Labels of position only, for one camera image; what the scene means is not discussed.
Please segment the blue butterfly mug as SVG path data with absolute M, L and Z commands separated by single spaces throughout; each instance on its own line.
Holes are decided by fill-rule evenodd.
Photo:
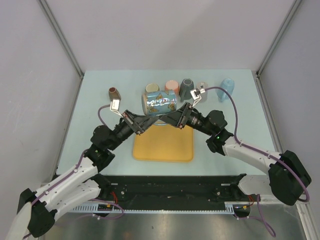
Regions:
M 163 115 L 177 110 L 177 96 L 173 90 L 145 92 L 141 96 L 141 102 L 146 116 Z

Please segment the light green mug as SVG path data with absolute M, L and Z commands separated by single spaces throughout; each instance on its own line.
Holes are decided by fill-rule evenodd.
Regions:
M 153 93 L 160 90 L 160 87 L 156 83 L 149 83 L 145 86 L 146 93 Z

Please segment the brown dark mug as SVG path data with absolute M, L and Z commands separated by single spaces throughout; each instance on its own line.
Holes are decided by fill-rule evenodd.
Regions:
M 113 101 L 114 99 L 117 99 L 117 100 L 121 100 L 122 99 L 118 89 L 115 88 L 115 87 L 109 88 L 108 96 L 109 96 L 110 101 Z

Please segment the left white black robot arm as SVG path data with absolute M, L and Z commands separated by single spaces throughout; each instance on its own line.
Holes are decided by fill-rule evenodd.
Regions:
M 112 151 L 132 134 L 144 133 L 159 120 L 157 115 L 137 115 L 128 110 L 120 116 L 114 129 L 105 123 L 94 129 L 91 146 L 67 172 L 35 191 L 27 188 L 20 194 L 17 215 L 6 239 L 41 237 L 74 207 L 110 196 L 111 183 L 100 172 L 115 158 Z

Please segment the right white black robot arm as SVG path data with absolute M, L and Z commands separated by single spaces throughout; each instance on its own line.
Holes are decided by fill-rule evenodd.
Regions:
M 241 160 L 268 175 L 272 194 L 282 203 L 293 206 L 297 201 L 308 202 L 307 187 L 312 182 L 299 157 L 292 151 L 283 153 L 254 147 L 226 130 L 227 121 L 220 110 L 203 116 L 189 103 L 176 111 L 163 114 L 160 120 L 173 127 L 191 127 L 209 136 L 206 144 L 212 153 Z

